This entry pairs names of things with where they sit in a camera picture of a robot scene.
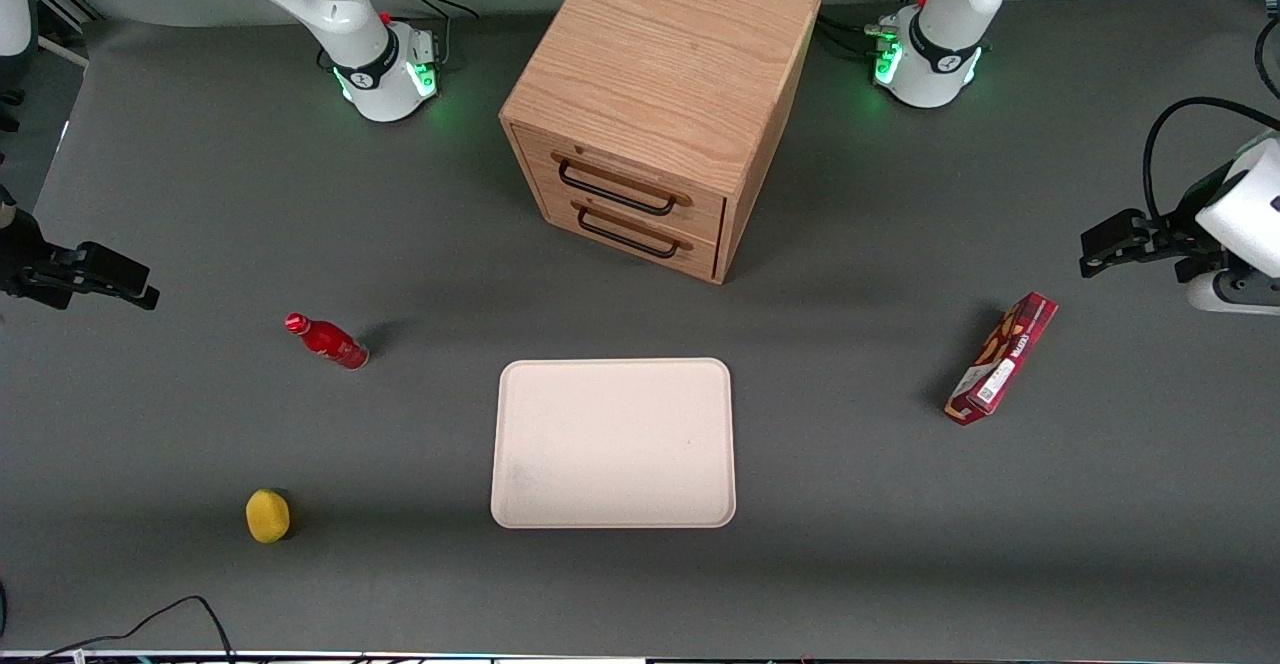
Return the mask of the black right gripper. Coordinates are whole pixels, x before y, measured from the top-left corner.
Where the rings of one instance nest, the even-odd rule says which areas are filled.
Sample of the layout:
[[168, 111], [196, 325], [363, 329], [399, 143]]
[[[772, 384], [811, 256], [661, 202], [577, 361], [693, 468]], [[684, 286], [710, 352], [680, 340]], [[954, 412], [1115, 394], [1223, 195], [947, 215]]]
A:
[[26, 267], [50, 257], [36, 217], [22, 209], [3, 209], [1, 289], [12, 298], [54, 299], [55, 310], [67, 310], [74, 294], [101, 294], [123, 299], [141, 310], [155, 310], [160, 290], [148, 285], [150, 267], [99, 243], [54, 255], [56, 287], [33, 287], [23, 276]]

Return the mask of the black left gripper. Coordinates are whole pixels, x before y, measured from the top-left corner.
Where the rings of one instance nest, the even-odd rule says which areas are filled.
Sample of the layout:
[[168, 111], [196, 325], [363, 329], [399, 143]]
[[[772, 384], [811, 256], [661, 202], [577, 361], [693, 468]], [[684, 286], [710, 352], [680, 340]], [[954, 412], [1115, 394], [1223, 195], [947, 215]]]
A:
[[1229, 255], [1197, 219], [1207, 209], [1207, 203], [1180, 203], [1166, 212], [1153, 207], [1153, 235], [1142, 210], [1112, 214], [1080, 235], [1080, 276], [1094, 278], [1120, 264], [1146, 264], [1151, 255], [1151, 260], [1172, 260], [1180, 284], [1215, 284], [1229, 269]]

